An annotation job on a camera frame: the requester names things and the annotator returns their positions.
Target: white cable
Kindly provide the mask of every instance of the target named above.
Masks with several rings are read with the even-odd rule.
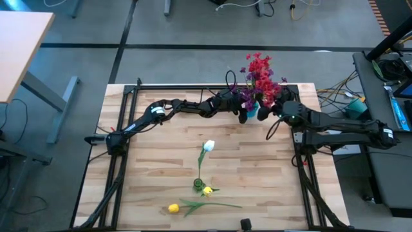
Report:
[[[67,0],[63,0],[63,1],[61,1],[60,3],[56,3],[56,4],[53,4],[53,5],[49,5],[49,4],[46,3],[46,0],[43,0],[43,3],[44,3],[44,5],[47,6],[47,7],[54,7],[54,6],[59,6],[59,5],[61,5],[61,4],[65,3],[66,1],[67,1]]]
[[[225,3],[225,4],[223,4],[223,5],[218,6],[218,7],[215,9],[215,11],[218,11],[220,8],[223,8],[224,6],[229,6],[229,5],[230,5],[230,6],[238,6],[238,7],[250,7],[250,6],[254,6],[254,5],[258,4],[260,1],[262,1],[262,0],[257,0],[255,3],[250,4],[250,5],[246,5],[246,6],[237,5],[237,4],[234,4],[234,3]]]
[[[308,6],[320,6],[321,5],[321,0],[319,0],[319,2],[317,4],[309,4],[309,3],[305,2],[304,0],[299,0],[299,1],[301,1],[302,3],[304,3]]]

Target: yellow tulip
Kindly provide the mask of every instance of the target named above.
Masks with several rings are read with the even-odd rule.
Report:
[[[203,189],[203,194],[204,194],[206,197],[210,197],[210,196],[212,195],[212,193],[213,193],[213,190],[212,190],[211,187],[206,186],[206,187]]]
[[[170,213],[177,213],[179,212],[179,205],[178,204],[171,204],[169,206],[169,212]]]

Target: green object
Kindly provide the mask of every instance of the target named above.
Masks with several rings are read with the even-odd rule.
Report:
[[[358,119],[367,109],[360,99],[354,99],[346,107],[345,114],[350,119]]]
[[[205,158],[205,154],[206,154],[205,148],[203,148],[204,145],[205,145],[205,143],[203,142],[201,144],[201,152],[200,152],[200,156],[198,158],[198,164],[199,164],[199,176],[198,176],[198,178],[199,179],[200,179],[200,166],[201,166],[201,163],[203,162],[203,159]]]
[[[373,61],[372,61],[372,65],[373,65],[373,69],[376,71],[376,73],[379,75],[379,77],[380,77],[381,79],[383,79],[383,78],[384,78],[384,74],[383,74],[382,71],[380,70],[378,63],[376,63],[376,61],[373,60]]]
[[[179,199],[182,203],[186,204],[187,206],[190,207],[188,212],[185,214],[184,217],[187,215],[193,213],[193,211],[197,210],[198,208],[205,206],[205,205],[216,205],[216,206],[230,206],[230,207],[236,207],[236,208],[242,208],[241,206],[236,206],[232,204],[223,204],[223,203],[213,203],[213,202],[191,202],[189,200],[184,200],[184,199]]]
[[[201,192],[204,188],[206,187],[206,184],[203,183],[203,181],[199,178],[195,179],[193,181],[193,189],[195,192],[199,193]]]

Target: floor mat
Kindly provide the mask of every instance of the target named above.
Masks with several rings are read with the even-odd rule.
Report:
[[[369,4],[386,36],[412,15],[412,0],[369,0]]]

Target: red flower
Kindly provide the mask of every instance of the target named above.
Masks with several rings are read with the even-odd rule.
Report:
[[[256,59],[260,59],[260,55],[262,55],[261,52],[256,52],[255,54],[253,54],[253,57],[255,57]]]

